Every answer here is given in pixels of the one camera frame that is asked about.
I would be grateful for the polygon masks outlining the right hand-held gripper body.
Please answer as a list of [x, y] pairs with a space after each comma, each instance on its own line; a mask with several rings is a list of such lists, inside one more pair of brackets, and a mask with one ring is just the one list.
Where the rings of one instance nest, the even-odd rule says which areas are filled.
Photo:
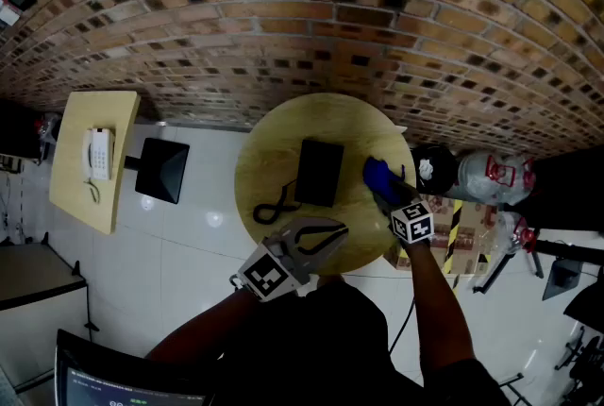
[[373, 192], [382, 213], [388, 218], [389, 228], [403, 245], [429, 239], [434, 234], [433, 212], [417, 190], [407, 183], [393, 182], [394, 196]]

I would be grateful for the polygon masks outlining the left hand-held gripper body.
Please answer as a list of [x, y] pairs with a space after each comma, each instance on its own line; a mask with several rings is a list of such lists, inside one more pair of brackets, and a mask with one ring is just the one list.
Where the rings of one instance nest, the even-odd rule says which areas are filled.
[[282, 230], [263, 239], [257, 249], [231, 277], [260, 302], [295, 292], [310, 282], [319, 263], [325, 260], [327, 239], [313, 246], [295, 241], [295, 233]]

